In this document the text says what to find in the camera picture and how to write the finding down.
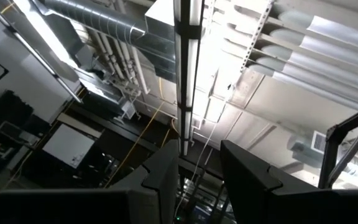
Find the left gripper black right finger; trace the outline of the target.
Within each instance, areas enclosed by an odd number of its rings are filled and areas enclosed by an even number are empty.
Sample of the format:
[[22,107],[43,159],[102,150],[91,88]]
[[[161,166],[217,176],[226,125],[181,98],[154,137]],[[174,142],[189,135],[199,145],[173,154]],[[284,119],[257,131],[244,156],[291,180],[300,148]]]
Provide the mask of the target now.
[[357,189],[319,189],[229,140],[220,160],[237,224],[358,224]]

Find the white wall vent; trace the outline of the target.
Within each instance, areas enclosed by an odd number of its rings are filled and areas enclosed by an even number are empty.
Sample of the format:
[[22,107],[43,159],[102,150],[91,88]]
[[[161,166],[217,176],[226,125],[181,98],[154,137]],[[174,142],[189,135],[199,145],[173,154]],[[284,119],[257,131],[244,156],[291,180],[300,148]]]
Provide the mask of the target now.
[[315,151],[324,152],[326,145],[326,135],[318,131],[313,132],[311,148]]

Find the black overhead light bar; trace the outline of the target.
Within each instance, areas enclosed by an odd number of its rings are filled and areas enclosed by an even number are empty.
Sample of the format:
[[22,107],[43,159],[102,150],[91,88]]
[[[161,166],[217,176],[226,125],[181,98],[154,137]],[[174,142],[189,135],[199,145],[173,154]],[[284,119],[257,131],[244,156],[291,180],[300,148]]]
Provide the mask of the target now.
[[187,155],[195,96],[205,0],[173,0],[178,148]]

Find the perforated metal strut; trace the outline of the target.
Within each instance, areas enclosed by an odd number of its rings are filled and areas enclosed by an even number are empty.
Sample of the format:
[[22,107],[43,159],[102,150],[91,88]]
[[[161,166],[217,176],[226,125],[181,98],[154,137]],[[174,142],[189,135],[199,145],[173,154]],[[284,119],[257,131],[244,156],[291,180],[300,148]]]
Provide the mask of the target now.
[[271,11],[275,1],[276,0],[268,0],[267,3],[265,4],[264,10],[260,13],[260,17],[259,17],[259,20],[257,23],[257,28],[256,28],[255,32],[252,34],[251,42],[247,48],[246,56],[242,60],[240,74],[243,74],[246,69],[246,64],[247,64],[249,57],[255,47],[255,44],[262,32],[262,28],[265,25],[267,18],[269,17],[270,11]]

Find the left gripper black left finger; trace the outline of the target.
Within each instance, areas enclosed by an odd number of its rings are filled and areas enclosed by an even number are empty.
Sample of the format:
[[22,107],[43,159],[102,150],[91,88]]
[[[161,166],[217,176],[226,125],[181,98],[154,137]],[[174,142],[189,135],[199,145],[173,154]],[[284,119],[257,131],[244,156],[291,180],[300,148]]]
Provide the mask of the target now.
[[172,224],[178,142],[107,189],[0,191],[0,224]]

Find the white ceiling pipe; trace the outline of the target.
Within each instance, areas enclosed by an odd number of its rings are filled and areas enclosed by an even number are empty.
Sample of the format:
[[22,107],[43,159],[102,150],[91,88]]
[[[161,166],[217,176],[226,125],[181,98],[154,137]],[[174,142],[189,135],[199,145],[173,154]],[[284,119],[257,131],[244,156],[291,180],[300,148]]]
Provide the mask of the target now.
[[100,34],[99,32],[93,29],[91,29],[91,32],[93,33],[94,38],[99,44],[100,49],[108,62],[108,65],[114,69],[115,73],[118,75],[118,77],[121,80],[124,80],[124,74],[117,62],[115,55],[112,52],[112,48],[108,42],[107,37],[104,34]]
[[137,85],[140,87],[140,89],[145,93],[146,95],[150,93],[150,89],[147,86],[142,66],[140,64],[139,56],[137,53],[137,49],[133,46],[128,45],[127,46],[129,50],[129,65],[135,72],[135,77],[137,80]]

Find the silver ventilation duct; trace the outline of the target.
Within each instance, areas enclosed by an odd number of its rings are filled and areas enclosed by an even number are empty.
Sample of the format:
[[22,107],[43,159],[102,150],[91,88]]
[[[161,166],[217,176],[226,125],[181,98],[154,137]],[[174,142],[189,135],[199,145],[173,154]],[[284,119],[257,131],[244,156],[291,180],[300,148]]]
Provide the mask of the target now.
[[172,40],[147,31],[144,21],[108,9],[90,0],[40,0],[53,13],[113,37],[140,50],[155,67],[156,76],[176,82]]

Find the long ceiling light fixture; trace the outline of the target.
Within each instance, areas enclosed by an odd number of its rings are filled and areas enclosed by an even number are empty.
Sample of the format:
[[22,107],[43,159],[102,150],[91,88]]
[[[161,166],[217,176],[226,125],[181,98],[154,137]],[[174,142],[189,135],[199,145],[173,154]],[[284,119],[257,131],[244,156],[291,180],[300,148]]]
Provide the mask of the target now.
[[48,24],[40,15],[39,10],[31,0],[12,0],[13,5],[18,7],[25,18],[40,38],[48,46],[48,52],[42,53],[31,44],[25,36],[27,30],[19,30],[9,22],[2,11],[0,11],[0,22],[13,34],[13,36],[37,59],[39,63],[51,74],[51,76],[72,96],[72,98],[81,103],[82,100],[70,87],[64,82],[65,75],[73,73],[77,69],[77,64],[72,60],[62,43],[58,40]]

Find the white board panel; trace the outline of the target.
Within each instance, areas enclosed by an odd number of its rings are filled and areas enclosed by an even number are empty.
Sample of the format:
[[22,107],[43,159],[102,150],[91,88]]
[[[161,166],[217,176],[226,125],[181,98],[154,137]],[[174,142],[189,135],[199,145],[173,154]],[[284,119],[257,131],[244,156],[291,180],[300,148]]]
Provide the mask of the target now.
[[94,140],[61,124],[42,150],[76,169],[91,149]]

